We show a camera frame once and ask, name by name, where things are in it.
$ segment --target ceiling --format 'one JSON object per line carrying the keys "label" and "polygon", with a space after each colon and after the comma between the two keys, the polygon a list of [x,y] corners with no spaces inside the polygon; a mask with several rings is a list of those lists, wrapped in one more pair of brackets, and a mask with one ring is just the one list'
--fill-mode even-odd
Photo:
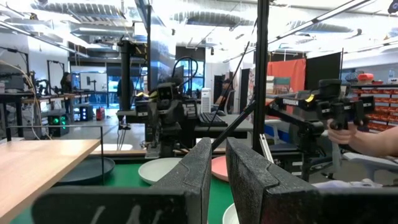
{"label": "ceiling", "polygon": [[[394,38],[398,36],[398,17],[387,13],[391,1],[370,1],[274,42],[270,50],[329,51]],[[269,39],[346,2],[275,0],[269,13]],[[249,35],[256,20],[255,0],[152,0],[152,5],[167,27],[175,30],[178,45],[239,52],[249,39],[256,41],[255,35]],[[32,13],[38,20],[29,19]],[[118,56],[115,44],[122,35],[146,42],[135,0],[0,0],[0,21],[54,42],[67,40],[94,52],[106,52],[103,55],[113,53],[112,57]]]}

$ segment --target floor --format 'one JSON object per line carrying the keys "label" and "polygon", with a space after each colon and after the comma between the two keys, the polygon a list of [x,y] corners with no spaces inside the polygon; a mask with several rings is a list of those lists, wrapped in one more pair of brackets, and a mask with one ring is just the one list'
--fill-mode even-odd
{"label": "floor", "polygon": [[[118,140],[118,119],[115,116],[116,110],[107,110],[108,118],[104,121],[90,121],[90,122],[76,122],[75,125],[92,126],[102,125],[104,133],[104,144],[115,144]],[[72,128],[69,134],[61,137],[61,139],[98,139],[100,138],[99,128]],[[141,149],[141,143],[145,140],[145,132],[143,124],[132,124],[131,130],[126,131],[124,137],[124,148],[126,149]],[[243,139],[243,143],[251,144],[251,137]],[[343,166],[337,172],[334,178],[343,181],[360,181],[366,178],[366,170],[361,164],[355,164],[348,161],[343,161]],[[394,179],[398,179],[398,174],[393,174],[388,171],[380,170],[376,172],[376,182],[380,184],[392,184]],[[325,182],[328,179],[321,174],[313,174],[310,178],[311,183]]]}

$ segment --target white cable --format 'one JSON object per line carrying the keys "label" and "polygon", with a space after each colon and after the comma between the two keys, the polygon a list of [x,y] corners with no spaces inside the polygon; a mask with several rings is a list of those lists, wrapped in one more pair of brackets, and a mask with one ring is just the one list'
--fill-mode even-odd
{"label": "white cable", "polygon": [[[37,97],[36,97],[36,92],[34,91],[34,86],[33,86],[33,82],[32,82],[32,77],[26,75],[26,73],[25,73],[23,70],[21,70],[20,68],[18,68],[18,67],[16,67],[16,66],[11,65],[10,63],[7,63],[7,62],[5,62],[5,61],[3,61],[3,60],[0,60],[0,63],[3,63],[3,64],[5,64],[5,65],[8,65],[8,66],[10,66],[10,67],[12,67],[12,68],[15,68],[15,69],[17,69],[17,70],[19,70],[19,71],[22,72],[22,74],[23,74],[23,76],[26,78],[28,84],[32,87],[32,89],[30,89],[30,90],[31,90],[31,92],[33,93],[33,96],[34,96],[34,99],[33,99],[33,106],[34,106],[34,104],[36,103],[36,104],[37,104],[37,107],[40,108],[39,101],[37,100]],[[33,114],[34,114],[34,110],[32,111],[32,122],[31,122],[31,123],[32,123],[32,126],[33,126]],[[42,122],[42,113],[41,113],[41,111],[39,111],[39,120],[40,120],[40,125],[43,126],[43,122]],[[33,131],[35,137],[36,137],[38,140],[40,140],[40,138],[36,135],[36,132],[34,131],[34,128],[33,128],[33,127],[32,127],[32,131]],[[44,131],[44,133],[45,133],[45,135],[47,135],[47,137],[48,137],[50,140],[52,140],[52,138],[49,136],[49,134],[46,132],[46,130]]]}

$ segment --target black foam pad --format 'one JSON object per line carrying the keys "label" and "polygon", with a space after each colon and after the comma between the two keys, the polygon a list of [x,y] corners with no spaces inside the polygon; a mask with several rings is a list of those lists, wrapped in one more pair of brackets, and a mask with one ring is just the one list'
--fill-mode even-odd
{"label": "black foam pad", "polygon": [[210,138],[203,138],[168,174],[151,187],[183,190],[189,223],[207,223],[211,153]]}
{"label": "black foam pad", "polygon": [[317,189],[227,139],[228,179],[240,223],[398,223],[398,190]]}

